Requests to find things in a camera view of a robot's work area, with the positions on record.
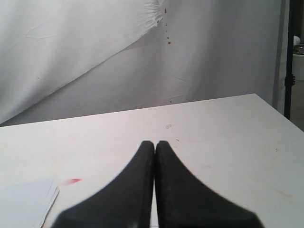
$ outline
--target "red stain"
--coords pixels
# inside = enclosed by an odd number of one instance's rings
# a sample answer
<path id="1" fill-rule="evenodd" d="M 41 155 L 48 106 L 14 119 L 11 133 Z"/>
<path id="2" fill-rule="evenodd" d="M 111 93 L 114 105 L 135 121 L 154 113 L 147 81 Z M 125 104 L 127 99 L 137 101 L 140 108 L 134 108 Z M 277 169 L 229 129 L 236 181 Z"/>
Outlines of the red stain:
<path id="1" fill-rule="evenodd" d="M 66 180 L 66 182 L 64 183 L 64 185 L 70 185 L 70 184 L 75 184 L 77 182 L 80 182 L 82 179 L 79 178 L 74 178 L 74 179 L 68 179 Z"/>

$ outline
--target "black pole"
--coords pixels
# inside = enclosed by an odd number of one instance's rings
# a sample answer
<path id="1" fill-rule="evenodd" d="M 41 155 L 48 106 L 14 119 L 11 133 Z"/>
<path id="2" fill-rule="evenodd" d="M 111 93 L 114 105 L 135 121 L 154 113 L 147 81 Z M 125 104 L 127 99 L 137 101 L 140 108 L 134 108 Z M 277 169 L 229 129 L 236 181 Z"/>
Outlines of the black pole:
<path id="1" fill-rule="evenodd" d="M 295 1 L 289 0 L 289 22 L 288 22 L 288 45 L 285 77 L 285 105 L 284 116 L 290 119 L 291 106 L 291 88 L 295 84 L 295 77 L 292 74 L 293 69 L 293 49 L 294 49 L 294 18 L 295 18 Z"/>

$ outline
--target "white table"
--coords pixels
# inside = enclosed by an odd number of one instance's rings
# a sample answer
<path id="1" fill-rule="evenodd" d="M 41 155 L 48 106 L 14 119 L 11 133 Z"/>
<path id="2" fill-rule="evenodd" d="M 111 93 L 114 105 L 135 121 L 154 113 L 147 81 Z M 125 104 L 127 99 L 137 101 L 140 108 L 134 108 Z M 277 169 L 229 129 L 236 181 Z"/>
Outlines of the white table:
<path id="1" fill-rule="evenodd" d="M 303 227 L 304 133 L 257 95 L 2 127 L 0 187 L 56 178 L 48 228 L 108 184 L 142 140 L 169 141 L 202 182 L 266 228 Z M 70 178 L 82 180 L 64 185 Z"/>

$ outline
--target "paper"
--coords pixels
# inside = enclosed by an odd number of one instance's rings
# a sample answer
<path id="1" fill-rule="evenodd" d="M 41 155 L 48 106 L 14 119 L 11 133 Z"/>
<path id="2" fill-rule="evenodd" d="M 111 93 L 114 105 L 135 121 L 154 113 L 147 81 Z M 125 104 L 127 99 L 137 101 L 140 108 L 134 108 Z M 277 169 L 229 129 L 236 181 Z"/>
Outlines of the paper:
<path id="1" fill-rule="evenodd" d="M 51 178 L 1 189 L 0 227 L 42 227 L 58 193 L 57 183 Z"/>

